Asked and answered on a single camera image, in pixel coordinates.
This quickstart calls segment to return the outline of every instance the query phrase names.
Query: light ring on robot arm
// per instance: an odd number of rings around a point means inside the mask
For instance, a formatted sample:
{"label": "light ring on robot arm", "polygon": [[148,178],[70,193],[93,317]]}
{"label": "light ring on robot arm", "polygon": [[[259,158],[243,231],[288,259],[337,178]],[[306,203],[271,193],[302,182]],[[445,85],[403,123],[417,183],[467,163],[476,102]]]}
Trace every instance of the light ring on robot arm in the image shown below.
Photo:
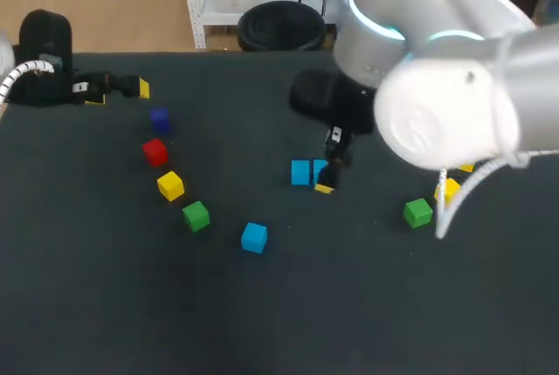
{"label": "light ring on robot arm", "polygon": [[429,41],[434,41],[444,37],[464,37],[464,38],[469,38],[471,40],[478,40],[478,41],[485,40],[483,37],[481,37],[479,34],[476,34],[475,32],[466,31],[466,30],[446,30],[446,31],[436,32],[435,34],[429,37]]}
{"label": "light ring on robot arm", "polygon": [[398,30],[396,30],[394,28],[383,27],[380,24],[377,24],[375,21],[373,21],[369,17],[367,17],[365,14],[363,14],[359,10],[359,8],[357,8],[357,5],[355,4],[355,0],[349,0],[349,8],[351,9],[351,11],[355,15],[355,17],[357,17],[357,19],[359,19],[359,21],[361,21],[365,26],[367,26],[372,31],[376,32],[377,34],[380,34],[381,36],[384,36],[386,38],[392,38],[394,40],[405,41],[405,37]]}

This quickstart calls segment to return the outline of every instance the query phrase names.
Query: white cable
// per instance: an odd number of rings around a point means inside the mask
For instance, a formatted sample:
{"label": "white cable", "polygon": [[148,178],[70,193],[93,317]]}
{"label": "white cable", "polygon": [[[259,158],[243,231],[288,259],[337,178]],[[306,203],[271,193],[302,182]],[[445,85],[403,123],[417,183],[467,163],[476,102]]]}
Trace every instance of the white cable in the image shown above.
{"label": "white cable", "polygon": [[0,84],[0,107],[8,96],[8,93],[16,80],[24,73],[35,71],[54,73],[54,66],[44,60],[30,60],[29,62],[25,62],[17,66],[13,71],[8,73],[8,76],[6,76]]}
{"label": "white cable", "polygon": [[448,171],[443,168],[438,175],[438,203],[437,203],[437,227],[438,222],[445,216],[446,177]]}
{"label": "white cable", "polygon": [[[558,155],[559,150],[535,150],[531,152],[521,152],[517,153],[517,156],[522,161],[524,158],[535,157],[535,156],[547,156],[547,155]],[[437,219],[437,238],[442,240],[446,233],[448,232],[448,228],[450,227],[454,216],[458,209],[464,203],[464,200],[468,197],[468,195],[478,186],[480,183],[493,174],[495,171],[500,170],[501,168],[509,165],[508,160],[505,157],[494,159],[493,161],[489,161],[488,163],[484,164],[483,166],[479,167],[471,177],[469,177],[462,190],[458,192],[456,198],[452,201],[450,207],[447,211],[444,211],[443,215],[438,215]]]}

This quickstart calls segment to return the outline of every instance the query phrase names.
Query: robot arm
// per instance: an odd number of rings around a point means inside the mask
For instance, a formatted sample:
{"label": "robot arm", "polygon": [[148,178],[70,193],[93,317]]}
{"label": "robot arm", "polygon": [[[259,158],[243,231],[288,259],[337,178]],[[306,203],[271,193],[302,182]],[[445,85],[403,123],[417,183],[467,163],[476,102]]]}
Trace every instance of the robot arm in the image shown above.
{"label": "robot arm", "polygon": [[404,160],[559,149],[559,26],[536,29],[508,0],[346,2],[335,60],[378,88],[379,132]]}

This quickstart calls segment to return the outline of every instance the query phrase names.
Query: red cube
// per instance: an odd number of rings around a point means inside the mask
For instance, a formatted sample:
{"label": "red cube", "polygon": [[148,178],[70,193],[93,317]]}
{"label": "red cube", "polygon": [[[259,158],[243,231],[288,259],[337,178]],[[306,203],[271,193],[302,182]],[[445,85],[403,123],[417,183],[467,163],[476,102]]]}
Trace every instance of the red cube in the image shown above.
{"label": "red cube", "polygon": [[159,167],[167,163],[167,148],[159,139],[144,143],[141,148],[152,167]]}

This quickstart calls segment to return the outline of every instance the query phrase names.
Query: green cube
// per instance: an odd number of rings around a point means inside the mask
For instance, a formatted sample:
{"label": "green cube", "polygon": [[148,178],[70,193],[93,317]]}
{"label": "green cube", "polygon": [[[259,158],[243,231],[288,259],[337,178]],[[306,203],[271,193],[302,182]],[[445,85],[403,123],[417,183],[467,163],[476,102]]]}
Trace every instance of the green cube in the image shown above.
{"label": "green cube", "polygon": [[210,214],[202,202],[193,203],[183,209],[184,220],[193,232],[210,224]]}
{"label": "green cube", "polygon": [[431,222],[433,210],[424,198],[408,203],[404,209],[404,218],[412,228],[419,228]]}

